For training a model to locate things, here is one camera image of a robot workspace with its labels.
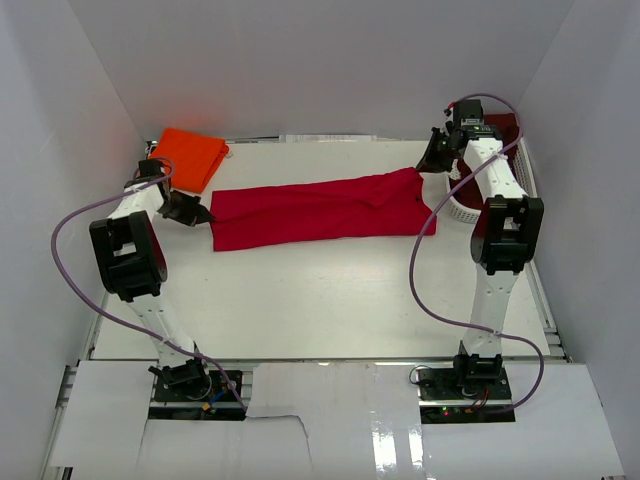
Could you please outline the bright red t shirt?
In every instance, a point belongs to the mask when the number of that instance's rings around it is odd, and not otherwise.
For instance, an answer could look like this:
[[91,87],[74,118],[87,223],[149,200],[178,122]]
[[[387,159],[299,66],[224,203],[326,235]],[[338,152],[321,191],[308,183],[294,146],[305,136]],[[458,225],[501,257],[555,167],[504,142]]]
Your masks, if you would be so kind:
[[409,167],[327,182],[219,190],[210,207],[213,249],[417,235],[432,214],[423,185]]

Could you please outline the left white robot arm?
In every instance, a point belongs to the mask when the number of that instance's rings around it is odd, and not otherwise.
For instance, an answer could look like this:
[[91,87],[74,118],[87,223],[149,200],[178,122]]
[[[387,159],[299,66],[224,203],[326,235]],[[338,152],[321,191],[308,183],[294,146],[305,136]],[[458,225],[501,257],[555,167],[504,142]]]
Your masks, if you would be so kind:
[[211,389],[212,377],[205,361],[189,355],[198,350],[196,342],[161,294],[168,268],[153,220],[162,217],[195,227],[211,223],[214,216],[200,197],[173,189],[166,177],[170,173],[166,158],[140,161],[137,176],[125,185],[126,196],[111,215],[90,224],[89,234],[106,290],[155,334],[159,360],[151,373],[167,388],[199,399]]

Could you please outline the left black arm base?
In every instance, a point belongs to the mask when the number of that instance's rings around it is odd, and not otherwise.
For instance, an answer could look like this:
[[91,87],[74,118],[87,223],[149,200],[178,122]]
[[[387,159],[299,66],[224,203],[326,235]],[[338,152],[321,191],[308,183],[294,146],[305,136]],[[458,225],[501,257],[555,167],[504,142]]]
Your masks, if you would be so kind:
[[227,382],[216,370],[209,377],[167,382],[154,372],[154,386],[148,409],[149,420],[243,421],[246,414],[231,387],[242,393],[243,372],[227,370]]

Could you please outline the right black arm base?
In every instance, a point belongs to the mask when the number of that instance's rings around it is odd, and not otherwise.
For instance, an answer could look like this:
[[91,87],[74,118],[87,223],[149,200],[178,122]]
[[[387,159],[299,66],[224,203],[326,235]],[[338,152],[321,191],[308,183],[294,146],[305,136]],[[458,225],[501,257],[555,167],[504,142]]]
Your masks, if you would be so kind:
[[408,374],[417,388],[423,425],[514,423],[512,392],[505,369],[495,380],[457,383],[453,368],[418,365]]

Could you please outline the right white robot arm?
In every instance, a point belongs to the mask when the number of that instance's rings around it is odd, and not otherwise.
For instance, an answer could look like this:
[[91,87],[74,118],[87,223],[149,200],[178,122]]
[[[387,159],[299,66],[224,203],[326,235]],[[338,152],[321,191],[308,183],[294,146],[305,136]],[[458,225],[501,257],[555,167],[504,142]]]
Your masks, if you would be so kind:
[[454,358],[451,384],[461,397],[472,399],[503,370],[504,323],[511,291],[533,259],[544,214],[544,203],[530,196],[516,180],[499,130],[486,124],[481,95],[451,103],[447,120],[433,128],[416,169],[420,173],[452,175],[459,163],[471,172],[458,180],[475,183],[483,205],[470,239],[476,265],[476,289],[467,331]]

